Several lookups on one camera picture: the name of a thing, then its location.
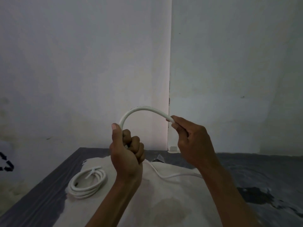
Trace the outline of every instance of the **person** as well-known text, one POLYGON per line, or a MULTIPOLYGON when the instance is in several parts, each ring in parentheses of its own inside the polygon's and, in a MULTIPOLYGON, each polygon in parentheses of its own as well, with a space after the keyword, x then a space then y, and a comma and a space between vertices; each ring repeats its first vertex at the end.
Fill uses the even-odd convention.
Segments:
MULTIPOLYGON (((223 227, 257 227, 260 224, 239 194, 232 177, 220 164, 205 127, 172 116, 172 127, 179 135, 178 147, 182 157, 195 166, 210 191, 223 227)), ((117 226, 142 180, 144 145, 129 130, 112 124, 111 160, 117 171, 111 190, 89 220, 86 227, 117 226)))

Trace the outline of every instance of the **white cord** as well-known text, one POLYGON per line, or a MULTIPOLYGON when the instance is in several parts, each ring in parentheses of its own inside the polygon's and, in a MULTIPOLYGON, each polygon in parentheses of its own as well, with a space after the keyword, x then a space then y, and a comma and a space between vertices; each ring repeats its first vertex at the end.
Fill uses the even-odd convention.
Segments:
MULTIPOLYGON (((121 118, 121 120, 119 122, 121 129, 123 130, 124 122, 130 114, 132 114, 136 111, 141 111, 141 110, 152 111, 152 112, 157 113, 158 115, 161 115, 162 117, 166 118, 170 122, 175 122, 169 115, 165 114, 164 112, 162 112, 160 110, 157 110, 153 107, 142 106, 142 107, 135 107, 123 115, 123 117, 121 118)), ((147 164, 149 164, 153 168, 153 170, 156 172, 156 174, 162 179, 168 179, 168 178, 183 176, 183 175, 190 175, 190 176, 202 178, 202 176, 200 174, 196 174, 196 173, 176 173, 176 174, 172 174, 172 175, 168 175, 168 176, 163 176, 157 171, 157 169, 148 160, 144 160, 143 162, 146 162, 147 164)), ((70 182, 68 184, 69 194, 73 195, 76 199, 85 199, 85 198, 88 198, 88 197, 92 196, 93 194, 95 194, 99 190, 100 186, 102 185, 102 183, 104 182, 104 180, 106 178, 106 173, 104 170, 101 170, 101 168, 102 168, 101 166, 93 167, 93 168, 90 168, 85 171, 80 171, 78 174, 76 174, 70 180, 70 182), (85 179, 88 179, 88 177, 93 174, 98 179, 97 183, 95 183, 94 185, 92 185, 90 187, 77 188, 75 186, 76 180, 80 176, 82 176, 83 174, 85 174, 89 171, 90 171, 90 173, 85 179)))
POLYGON ((97 166, 88 170, 80 171, 78 174, 76 174, 68 183, 67 188, 69 194, 73 195, 76 199, 85 199, 95 194, 106 179, 106 173, 104 170, 101 170, 101 168, 101 166, 97 166), (85 177, 85 179, 88 179, 89 176, 94 175, 98 181, 92 186, 86 188, 77 188, 75 186, 75 184, 77 183, 77 179, 87 172, 90 173, 85 177))

